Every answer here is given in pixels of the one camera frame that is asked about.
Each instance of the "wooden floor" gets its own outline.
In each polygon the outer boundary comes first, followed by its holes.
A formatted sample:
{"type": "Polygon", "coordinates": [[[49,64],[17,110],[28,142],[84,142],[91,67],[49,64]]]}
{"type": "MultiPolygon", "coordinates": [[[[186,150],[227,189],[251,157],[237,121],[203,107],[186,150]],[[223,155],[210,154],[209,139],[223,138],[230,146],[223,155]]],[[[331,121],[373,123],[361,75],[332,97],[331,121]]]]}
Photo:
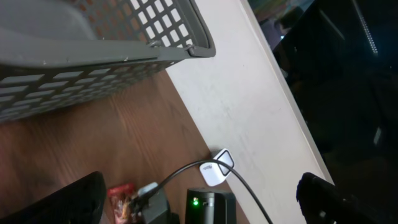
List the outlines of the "wooden floor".
{"type": "MultiPolygon", "coordinates": [[[[169,76],[161,72],[102,100],[0,124],[0,217],[95,170],[108,188],[126,182],[139,188],[209,154],[169,76]]],[[[166,186],[182,223],[186,189],[205,186],[197,168],[166,186]]],[[[238,223],[248,223],[240,206],[238,223]]]]}

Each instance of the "white desk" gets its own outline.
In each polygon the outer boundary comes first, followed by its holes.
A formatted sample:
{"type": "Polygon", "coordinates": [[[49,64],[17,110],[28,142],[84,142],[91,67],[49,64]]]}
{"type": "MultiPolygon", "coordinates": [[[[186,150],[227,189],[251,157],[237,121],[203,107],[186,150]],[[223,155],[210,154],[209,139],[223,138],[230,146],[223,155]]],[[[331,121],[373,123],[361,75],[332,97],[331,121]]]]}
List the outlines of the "white desk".
{"type": "MultiPolygon", "coordinates": [[[[227,147],[274,223],[305,223],[295,199],[304,172],[328,180],[299,109],[244,0],[197,0],[215,58],[167,69],[209,148],[227,147]]],[[[266,223],[238,179],[228,177],[251,223],[266,223]]]]}

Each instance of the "white plug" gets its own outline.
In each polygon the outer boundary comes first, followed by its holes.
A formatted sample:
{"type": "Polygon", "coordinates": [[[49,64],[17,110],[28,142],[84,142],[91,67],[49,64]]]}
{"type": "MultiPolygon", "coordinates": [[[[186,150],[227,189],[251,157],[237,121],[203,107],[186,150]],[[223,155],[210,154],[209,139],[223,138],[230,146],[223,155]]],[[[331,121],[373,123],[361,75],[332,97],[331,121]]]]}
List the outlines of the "white plug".
{"type": "MultiPolygon", "coordinates": [[[[222,149],[220,151],[216,151],[212,153],[212,157],[215,160],[225,162],[227,165],[229,165],[232,168],[235,167],[235,162],[232,159],[232,156],[229,153],[228,149],[222,149]]],[[[224,182],[224,180],[231,172],[226,167],[216,164],[214,162],[206,162],[202,164],[199,169],[203,178],[206,181],[206,184],[209,185],[210,187],[216,186],[224,182]]]]}

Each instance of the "gray plastic basket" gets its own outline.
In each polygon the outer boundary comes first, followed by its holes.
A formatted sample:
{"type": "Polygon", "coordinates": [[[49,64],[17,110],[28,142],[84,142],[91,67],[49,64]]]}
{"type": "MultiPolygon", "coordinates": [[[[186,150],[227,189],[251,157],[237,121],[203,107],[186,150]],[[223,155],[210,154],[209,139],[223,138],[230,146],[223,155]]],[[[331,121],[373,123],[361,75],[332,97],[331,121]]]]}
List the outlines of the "gray plastic basket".
{"type": "Polygon", "coordinates": [[[0,122],[215,55],[193,0],[2,0],[0,34],[0,122]]]}

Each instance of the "black cable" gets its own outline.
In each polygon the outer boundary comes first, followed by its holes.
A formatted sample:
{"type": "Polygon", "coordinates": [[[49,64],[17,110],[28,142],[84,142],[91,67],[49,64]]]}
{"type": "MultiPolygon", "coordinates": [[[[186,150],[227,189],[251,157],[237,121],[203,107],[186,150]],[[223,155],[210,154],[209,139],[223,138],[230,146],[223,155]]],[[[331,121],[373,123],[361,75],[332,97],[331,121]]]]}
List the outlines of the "black cable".
{"type": "Polygon", "coordinates": [[[214,160],[214,159],[204,159],[204,160],[200,160],[200,161],[196,161],[196,162],[191,162],[190,164],[187,164],[181,168],[179,168],[178,170],[174,171],[172,174],[170,174],[168,177],[166,177],[166,179],[164,179],[157,187],[155,187],[154,189],[150,190],[148,193],[144,194],[143,198],[149,199],[151,198],[153,195],[156,194],[156,192],[158,192],[160,189],[162,189],[170,180],[172,180],[175,176],[179,175],[180,173],[182,173],[183,171],[196,166],[196,165],[200,165],[200,164],[204,164],[206,162],[214,162],[217,163],[219,165],[222,165],[224,167],[226,167],[227,169],[229,169],[229,171],[231,171],[233,174],[235,174],[235,176],[242,182],[242,184],[246,187],[246,189],[249,191],[249,193],[251,194],[251,196],[253,197],[253,199],[256,201],[258,207],[260,208],[262,214],[265,216],[266,220],[268,221],[269,224],[272,224],[271,218],[269,218],[266,210],[264,209],[264,207],[261,205],[260,200],[257,198],[256,194],[254,194],[253,190],[249,187],[248,183],[246,183],[246,181],[243,179],[242,176],[240,176],[238,174],[238,172],[236,172],[236,170],[234,170],[232,167],[230,167],[229,165],[227,165],[224,162],[218,161],[218,160],[214,160]]]}

